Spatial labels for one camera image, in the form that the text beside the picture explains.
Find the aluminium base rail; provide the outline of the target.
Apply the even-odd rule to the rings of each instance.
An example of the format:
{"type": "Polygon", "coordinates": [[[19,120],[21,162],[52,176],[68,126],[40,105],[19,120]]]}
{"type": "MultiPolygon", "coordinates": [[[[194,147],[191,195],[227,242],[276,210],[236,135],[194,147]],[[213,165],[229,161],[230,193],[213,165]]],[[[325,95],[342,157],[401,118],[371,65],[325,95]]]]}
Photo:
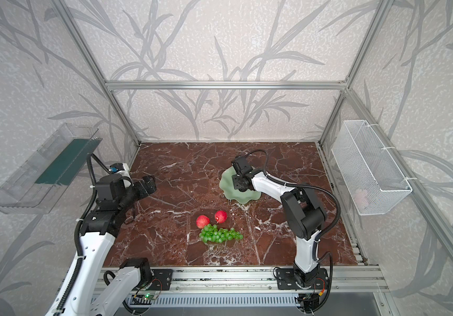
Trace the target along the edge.
{"type": "MultiPolygon", "coordinates": [[[[278,283],[273,266],[188,266],[172,267],[170,288],[151,289],[155,294],[273,293],[278,283]]],[[[335,266],[333,292],[388,292],[380,267],[375,265],[335,266]]]]}

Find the light green wavy fruit bowl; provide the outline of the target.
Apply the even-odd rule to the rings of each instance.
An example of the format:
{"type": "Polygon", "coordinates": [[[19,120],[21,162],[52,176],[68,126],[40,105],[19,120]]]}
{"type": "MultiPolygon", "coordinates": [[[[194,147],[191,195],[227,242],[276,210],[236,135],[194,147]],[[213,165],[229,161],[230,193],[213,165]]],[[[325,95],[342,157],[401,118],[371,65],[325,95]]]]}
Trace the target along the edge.
{"type": "Polygon", "coordinates": [[[254,190],[246,190],[241,192],[234,188],[233,176],[236,175],[234,167],[228,168],[221,175],[219,188],[227,200],[235,200],[239,204],[245,205],[250,201],[256,201],[261,198],[261,193],[254,190]]]}

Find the green fake grape bunch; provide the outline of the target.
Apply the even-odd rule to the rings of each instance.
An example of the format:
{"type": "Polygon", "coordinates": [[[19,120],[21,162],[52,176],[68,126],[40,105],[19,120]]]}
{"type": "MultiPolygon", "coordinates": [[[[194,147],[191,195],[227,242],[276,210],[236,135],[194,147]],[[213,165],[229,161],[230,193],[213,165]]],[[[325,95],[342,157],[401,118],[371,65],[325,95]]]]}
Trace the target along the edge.
{"type": "Polygon", "coordinates": [[[199,233],[201,241],[205,244],[212,242],[222,244],[231,240],[242,240],[243,234],[238,232],[235,228],[225,229],[217,225],[205,225],[199,233]]]}

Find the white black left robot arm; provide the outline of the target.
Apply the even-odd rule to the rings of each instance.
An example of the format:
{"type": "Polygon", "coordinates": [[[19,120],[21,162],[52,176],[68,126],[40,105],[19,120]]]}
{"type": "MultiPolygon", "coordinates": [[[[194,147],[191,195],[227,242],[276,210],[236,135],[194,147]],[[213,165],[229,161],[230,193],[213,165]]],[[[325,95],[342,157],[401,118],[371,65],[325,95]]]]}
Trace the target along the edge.
{"type": "Polygon", "coordinates": [[[76,221],[76,255],[48,315],[114,315],[129,293],[151,284],[153,274],[146,258],[125,260],[118,273],[108,274],[108,285],[93,295],[105,259],[118,237],[126,213],[157,190],[154,176],[132,180],[125,163],[107,167],[95,154],[86,164],[92,197],[76,221]]]}

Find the aluminium frame post right corner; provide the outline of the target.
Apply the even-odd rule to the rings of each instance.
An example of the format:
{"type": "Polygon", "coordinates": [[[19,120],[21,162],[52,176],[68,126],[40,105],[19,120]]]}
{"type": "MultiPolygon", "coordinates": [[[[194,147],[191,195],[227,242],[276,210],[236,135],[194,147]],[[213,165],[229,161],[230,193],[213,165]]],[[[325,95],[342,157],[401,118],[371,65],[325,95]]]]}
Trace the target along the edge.
{"type": "Polygon", "coordinates": [[[376,7],[375,14],[372,18],[369,28],[367,29],[365,38],[363,39],[363,41],[360,45],[359,51],[358,51],[357,55],[355,56],[355,59],[351,66],[351,69],[348,72],[348,74],[344,80],[345,87],[341,89],[339,97],[334,105],[334,109],[329,117],[329,120],[322,133],[322,136],[321,136],[320,140],[318,141],[318,144],[321,149],[323,148],[323,146],[325,144],[326,137],[330,134],[330,131],[332,129],[335,119],[340,114],[342,104],[344,103],[344,100],[346,99],[346,92],[348,90],[351,90],[352,84],[354,83],[355,78],[358,75],[363,62],[366,59],[366,57],[369,53],[369,50],[371,49],[371,46],[372,46],[373,42],[375,41],[376,36],[380,32],[380,29],[382,28],[382,25],[384,24],[384,21],[385,21],[386,17],[388,16],[389,10],[391,9],[393,3],[394,3],[394,0],[382,0],[382,1],[379,1],[378,5],[376,7]]]}

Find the red fake pomegranate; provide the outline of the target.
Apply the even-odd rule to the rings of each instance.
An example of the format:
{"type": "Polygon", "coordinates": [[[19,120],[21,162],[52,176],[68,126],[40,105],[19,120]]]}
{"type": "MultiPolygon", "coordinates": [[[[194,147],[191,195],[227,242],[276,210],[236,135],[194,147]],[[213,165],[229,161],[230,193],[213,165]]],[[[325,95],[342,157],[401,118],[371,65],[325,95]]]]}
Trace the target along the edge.
{"type": "Polygon", "coordinates": [[[205,216],[205,215],[200,215],[197,219],[196,219],[196,226],[199,228],[199,229],[203,229],[204,227],[206,227],[207,225],[210,224],[210,219],[209,217],[205,216]]]}
{"type": "Polygon", "coordinates": [[[227,212],[220,210],[215,213],[215,221],[218,224],[225,223],[227,219],[228,219],[227,212]]]}

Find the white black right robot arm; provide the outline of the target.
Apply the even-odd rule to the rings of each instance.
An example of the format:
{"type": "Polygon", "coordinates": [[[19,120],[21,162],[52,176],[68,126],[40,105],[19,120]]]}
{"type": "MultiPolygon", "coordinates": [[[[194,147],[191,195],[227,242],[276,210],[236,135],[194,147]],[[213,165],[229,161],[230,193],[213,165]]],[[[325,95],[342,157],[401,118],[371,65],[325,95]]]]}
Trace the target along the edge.
{"type": "Polygon", "coordinates": [[[256,152],[257,150],[253,150],[232,160],[235,172],[232,176],[233,188],[240,192],[255,190],[281,203],[288,226],[296,236],[296,257],[293,263],[296,284],[300,288],[309,288],[318,277],[321,262],[325,258],[329,258],[330,268],[333,268],[332,254],[327,252],[319,257],[318,245],[321,238],[338,224],[342,214],[340,203],[333,193],[324,188],[288,182],[269,174],[269,154],[266,150],[260,150],[266,156],[264,166],[261,169],[251,166],[247,158],[256,152]],[[323,225],[328,212],[317,192],[326,194],[335,204],[335,216],[326,226],[323,225]]]}

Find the aluminium frame post corner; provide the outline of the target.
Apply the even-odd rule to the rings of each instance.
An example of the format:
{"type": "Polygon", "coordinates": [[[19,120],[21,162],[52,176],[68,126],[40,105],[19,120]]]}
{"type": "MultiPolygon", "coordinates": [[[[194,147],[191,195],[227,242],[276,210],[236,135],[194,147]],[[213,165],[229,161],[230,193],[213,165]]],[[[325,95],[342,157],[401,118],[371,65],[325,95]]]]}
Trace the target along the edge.
{"type": "Polygon", "coordinates": [[[321,149],[323,148],[323,146],[325,144],[326,137],[330,134],[330,131],[332,129],[335,119],[340,114],[342,104],[344,103],[344,100],[346,99],[346,92],[348,90],[351,90],[352,84],[354,83],[355,78],[358,75],[363,62],[366,59],[366,57],[369,53],[369,50],[371,49],[371,46],[372,46],[373,42],[375,41],[376,36],[380,32],[380,29],[382,28],[382,25],[384,24],[384,21],[385,21],[386,17],[388,16],[389,10],[391,9],[393,3],[394,3],[394,0],[382,0],[382,1],[379,1],[378,5],[376,7],[375,14],[372,18],[369,28],[367,29],[365,38],[363,39],[363,41],[360,45],[359,51],[358,51],[357,55],[355,56],[355,59],[351,66],[351,69],[348,72],[348,74],[344,80],[345,87],[341,89],[339,97],[334,105],[334,109],[329,117],[329,120],[322,133],[322,136],[321,136],[320,140],[318,141],[318,144],[321,149]]]}
{"type": "Polygon", "coordinates": [[[91,49],[89,48],[86,40],[84,39],[80,31],[80,28],[75,22],[66,2],[52,0],[51,3],[53,5],[53,9],[56,12],[57,17],[64,24],[64,27],[67,29],[69,35],[72,38],[72,41],[76,44],[76,47],[78,48],[81,56],[85,60],[89,69],[91,70],[93,77],[99,84],[99,87],[103,92],[104,96],[107,98],[111,108],[114,110],[115,114],[122,122],[122,125],[125,127],[125,130],[127,131],[132,141],[135,143],[135,146],[139,147],[142,142],[139,140],[138,135],[136,134],[134,128],[130,124],[125,112],[122,110],[122,107],[119,105],[118,101],[114,97],[113,92],[108,89],[107,81],[103,73],[101,72],[101,69],[97,61],[95,60],[93,53],[91,52],[91,49]]]}

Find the aluminium frame post left corner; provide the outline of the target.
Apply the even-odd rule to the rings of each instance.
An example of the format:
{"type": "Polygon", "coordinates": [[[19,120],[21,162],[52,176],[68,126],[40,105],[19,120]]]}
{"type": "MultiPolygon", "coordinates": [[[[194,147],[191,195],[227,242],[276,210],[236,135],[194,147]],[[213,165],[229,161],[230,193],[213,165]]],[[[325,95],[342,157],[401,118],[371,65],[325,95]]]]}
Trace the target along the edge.
{"type": "Polygon", "coordinates": [[[127,131],[132,141],[135,143],[135,146],[139,147],[142,142],[139,140],[138,135],[136,134],[134,128],[130,124],[125,112],[122,110],[122,107],[119,105],[118,101],[114,97],[113,92],[108,89],[107,81],[103,73],[101,72],[101,69],[97,61],[95,60],[93,53],[91,52],[91,49],[89,48],[86,40],[84,39],[80,31],[80,28],[75,22],[66,2],[52,0],[51,3],[53,5],[53,9],[56,12],[57,17],[64,24],[64,27],[67,29],[69,35],[72,38],[72,41],[76,44],[76,47],[78,48],[81,56],[85,60],[89,69],[91,70],[93,77],[99,84],[99,87],[103,92],[104,96],[107,98],[111,108],[114,110],[115,114],[122,122],[122,125],[125,127],[125,130],[127,131]]]}

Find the pink object in basket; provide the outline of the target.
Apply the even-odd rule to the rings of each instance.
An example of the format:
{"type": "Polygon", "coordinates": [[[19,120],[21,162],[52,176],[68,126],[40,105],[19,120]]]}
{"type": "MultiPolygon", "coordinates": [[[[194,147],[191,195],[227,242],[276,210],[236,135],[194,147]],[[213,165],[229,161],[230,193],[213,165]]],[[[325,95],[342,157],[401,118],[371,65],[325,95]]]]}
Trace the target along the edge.
{"type": "Polygon", "coordinates": [[[356,189],[353,196],[358,211],[364,211],[369,207],[369,192],[365,189],[356,189]]]}

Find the clear plastic wall tray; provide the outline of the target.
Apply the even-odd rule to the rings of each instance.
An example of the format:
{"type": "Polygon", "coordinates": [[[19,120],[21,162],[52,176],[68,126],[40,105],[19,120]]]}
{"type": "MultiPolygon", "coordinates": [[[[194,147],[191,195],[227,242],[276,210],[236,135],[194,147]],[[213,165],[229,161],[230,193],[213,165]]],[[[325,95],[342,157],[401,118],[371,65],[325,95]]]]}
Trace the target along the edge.
{"type": "Polygon", "coordinates": [[[96,150],[99,129],[62,124],[46,142],[0,186],[0,212],[48,214],[96,150]]]}

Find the aluminium frame horizontal back bar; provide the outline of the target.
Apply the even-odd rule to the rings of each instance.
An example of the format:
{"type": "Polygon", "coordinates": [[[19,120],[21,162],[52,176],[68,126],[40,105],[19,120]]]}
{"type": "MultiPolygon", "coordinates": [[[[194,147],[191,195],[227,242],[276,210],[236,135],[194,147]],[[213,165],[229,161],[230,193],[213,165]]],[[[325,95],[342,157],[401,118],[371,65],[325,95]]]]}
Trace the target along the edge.
{"type": "Polygon", "coordinates": [[[110,90],[343,90],[343,81],[107,81],[110,90]]]}

